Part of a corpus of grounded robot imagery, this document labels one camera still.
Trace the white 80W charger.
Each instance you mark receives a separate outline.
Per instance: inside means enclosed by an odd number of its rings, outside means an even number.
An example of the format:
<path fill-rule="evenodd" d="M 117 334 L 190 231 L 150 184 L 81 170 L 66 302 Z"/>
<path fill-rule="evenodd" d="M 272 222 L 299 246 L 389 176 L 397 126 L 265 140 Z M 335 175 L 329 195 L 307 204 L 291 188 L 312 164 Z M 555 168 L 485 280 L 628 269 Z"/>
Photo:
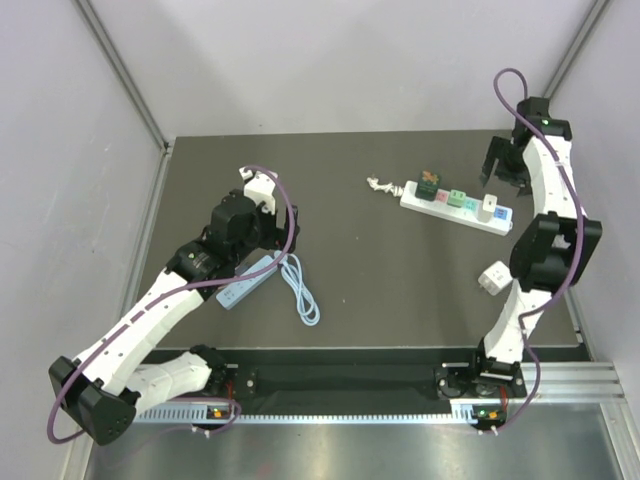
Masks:
<path fill-rule="evenodd" d="M 477 218 L 482 223 L 488 223 L 495 215 L 497 207 L 497 197 L 492 194 L 485 194 L 479 206 Z"/>

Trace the light green plug adapter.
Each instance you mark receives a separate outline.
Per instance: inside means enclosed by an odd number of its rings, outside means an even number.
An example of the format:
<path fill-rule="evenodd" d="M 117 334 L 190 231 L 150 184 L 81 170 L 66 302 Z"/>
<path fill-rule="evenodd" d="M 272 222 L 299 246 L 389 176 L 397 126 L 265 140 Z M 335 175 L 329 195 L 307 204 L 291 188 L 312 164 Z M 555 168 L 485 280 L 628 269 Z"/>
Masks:
<path fill-rule="evenodd" d="M 463 208 L 466 202 L 466 193 L 452 189 L 447 197 L 447 204 L 454 208 Z"/>

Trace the dark green charger cube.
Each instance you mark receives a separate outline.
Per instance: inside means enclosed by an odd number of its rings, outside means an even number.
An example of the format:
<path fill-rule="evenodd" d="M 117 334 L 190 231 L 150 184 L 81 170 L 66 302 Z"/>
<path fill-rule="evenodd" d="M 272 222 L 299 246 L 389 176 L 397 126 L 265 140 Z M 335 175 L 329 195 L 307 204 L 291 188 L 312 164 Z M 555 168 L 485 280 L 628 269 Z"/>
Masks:
<path fill-rule="evenodd" d="M 441 179 L 439 173 L 423 170 L 416 182 L 415 196 L 421 200 L 434 201 L 440 188 Z"/>

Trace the white cube socket adapter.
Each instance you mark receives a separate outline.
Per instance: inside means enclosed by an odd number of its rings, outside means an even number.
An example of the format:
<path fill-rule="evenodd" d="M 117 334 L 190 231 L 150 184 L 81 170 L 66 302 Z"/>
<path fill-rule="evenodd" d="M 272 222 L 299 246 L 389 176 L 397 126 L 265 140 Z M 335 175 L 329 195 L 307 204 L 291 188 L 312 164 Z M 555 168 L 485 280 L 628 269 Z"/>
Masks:
<path fill-rule="evenodd" d="M 513 281 L 508 266 L 498 260 L 487 267 L 479 276 L 478 284 L 491 296 L 496 296 Z"/>

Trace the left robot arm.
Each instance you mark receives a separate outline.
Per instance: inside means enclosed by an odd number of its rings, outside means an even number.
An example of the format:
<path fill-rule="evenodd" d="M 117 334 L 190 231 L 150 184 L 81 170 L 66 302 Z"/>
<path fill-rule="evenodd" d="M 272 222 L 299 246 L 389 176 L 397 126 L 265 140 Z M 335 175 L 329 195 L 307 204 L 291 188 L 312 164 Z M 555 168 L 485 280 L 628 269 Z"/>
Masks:
<path fill-rule="evenodd" d="M 149 290 L 100 340 L 49 368 L 55 394 L 46 432 L 54 444 L 56 415 L 64 411 L 97 444 L 118 439 L 134 418 L 186 393 L 216 396 L 226 387 L 223 359 L 195 346 L 163 364 L 144 360 L 158 343 L 219 287 L 236 283 L 237 267 L 254 251 L 291 252 L 299 232 L 297 211 L 286 206 L 276 224 L 273 192 L 279 183 L 251 180 L 223 198 L 195 239 L 181 246 Z"/>

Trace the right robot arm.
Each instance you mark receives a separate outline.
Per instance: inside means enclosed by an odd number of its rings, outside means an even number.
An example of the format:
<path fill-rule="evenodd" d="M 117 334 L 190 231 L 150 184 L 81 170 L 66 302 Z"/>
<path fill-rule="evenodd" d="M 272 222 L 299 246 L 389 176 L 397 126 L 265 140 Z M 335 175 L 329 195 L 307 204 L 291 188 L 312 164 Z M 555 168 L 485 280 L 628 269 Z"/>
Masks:
<path fill-rule="evenodd" d="M 577 283 L 603 233 L 601 222 L 574 202 L 569 122 L 552 118 L 541 97 L 520 101 L 516 112 L 511 137 L 492 138 L 480 180 L 496 175 L 532 195 L 534 216 L 510 254 L 506 303 L 466 372 L 469 388 L 481 396 L 515 385 L 540 317 L 550 300 Z"/>

